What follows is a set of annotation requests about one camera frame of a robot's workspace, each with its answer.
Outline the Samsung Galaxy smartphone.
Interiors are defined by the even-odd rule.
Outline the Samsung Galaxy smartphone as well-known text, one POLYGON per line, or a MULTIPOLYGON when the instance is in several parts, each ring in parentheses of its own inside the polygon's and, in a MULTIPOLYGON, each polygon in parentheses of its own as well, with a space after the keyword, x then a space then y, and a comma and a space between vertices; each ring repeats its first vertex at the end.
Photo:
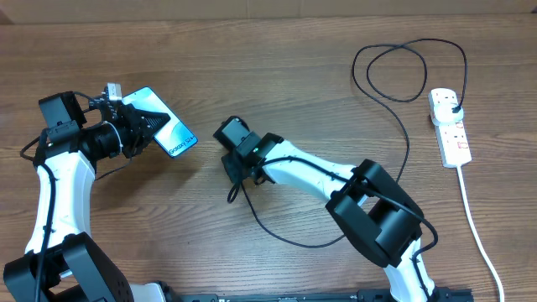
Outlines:
POLYGON ((171 157, 176 158, 197 144, 196 135, 178 118, 169 106, 148 86, 126 95, 124 105, 146 112, 167 113, 169 121, 154 135, 154 140, 171 157))

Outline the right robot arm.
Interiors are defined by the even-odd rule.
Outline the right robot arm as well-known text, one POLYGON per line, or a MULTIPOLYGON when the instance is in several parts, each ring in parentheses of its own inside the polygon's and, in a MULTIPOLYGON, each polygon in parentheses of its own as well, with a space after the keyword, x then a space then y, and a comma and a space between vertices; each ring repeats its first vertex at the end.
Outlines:
POLYGON ((395 301, 436 301, 435 284, 421 261, 430 245, 420 242, 431 228, 423 211, 376 162, 336 164, 308 154, 274 133, 260 137, 231 116, 214 132, 227 150, 224 169, 233 183, 233 202, 250 178, 303 190, 326 203, 344 237, 366 259, 384 269, 395 301))

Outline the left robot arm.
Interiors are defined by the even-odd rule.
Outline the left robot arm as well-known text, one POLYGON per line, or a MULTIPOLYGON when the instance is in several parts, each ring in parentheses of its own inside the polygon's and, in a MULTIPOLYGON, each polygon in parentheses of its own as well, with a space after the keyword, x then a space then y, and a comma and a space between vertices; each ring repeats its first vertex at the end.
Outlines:
POLYGON ((39 100, 47 123, 32 141, 39 176, 34 231, 21 258, 7 263, 3 281, 17 301, 175 301, 161 281, 130 284, 91 238, 90 197, 96 163, 142 153, 176 115, 162 101, 125 104, 104 93, 89 98, 102 119, 88 127, 77 91, 39 100))

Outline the white power strip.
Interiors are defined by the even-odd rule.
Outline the white power strip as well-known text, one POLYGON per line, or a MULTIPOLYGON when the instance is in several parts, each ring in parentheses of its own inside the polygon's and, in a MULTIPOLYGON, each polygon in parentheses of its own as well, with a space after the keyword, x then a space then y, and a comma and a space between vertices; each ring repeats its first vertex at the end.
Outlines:
MULTIPOLYGON (((458 106, 458 99, 453 90, 435 88, 430 91, 428 100, 431 108, 436 104, 458 106)), ((446 126, 435 126, 435 135, 439 146, 442 165, 446 168, 462 167, 472 161, 469 143, 463 119, 446 126)))

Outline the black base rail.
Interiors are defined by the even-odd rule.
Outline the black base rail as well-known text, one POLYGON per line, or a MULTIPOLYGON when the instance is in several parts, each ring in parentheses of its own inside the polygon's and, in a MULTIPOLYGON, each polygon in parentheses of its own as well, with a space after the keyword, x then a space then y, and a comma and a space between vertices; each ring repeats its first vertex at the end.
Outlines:
MULTIPOLYGON (((471 302, 474 301, 470 289, 451 290, 436 289, 432 301, 440 302, 471 302)), ((356 293, 323 293, 323 294, 281 294, 281 295, 232 295, 216 294, 171 294, 167 301, 178 302, 389 302, 392 298, 389 289, 361 289, 356 293)))

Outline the white USB wall charger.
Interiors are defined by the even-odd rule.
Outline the white USB wall charger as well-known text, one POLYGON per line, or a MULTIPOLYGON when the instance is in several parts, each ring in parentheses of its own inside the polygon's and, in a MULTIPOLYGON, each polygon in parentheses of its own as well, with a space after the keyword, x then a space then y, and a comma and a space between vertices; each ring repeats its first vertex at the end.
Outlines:
POLYGON ((464 117, 464 110, 451 104, 436 104, 431 108, 430 116, 435 126, 446 126, 460 122, 464 117))

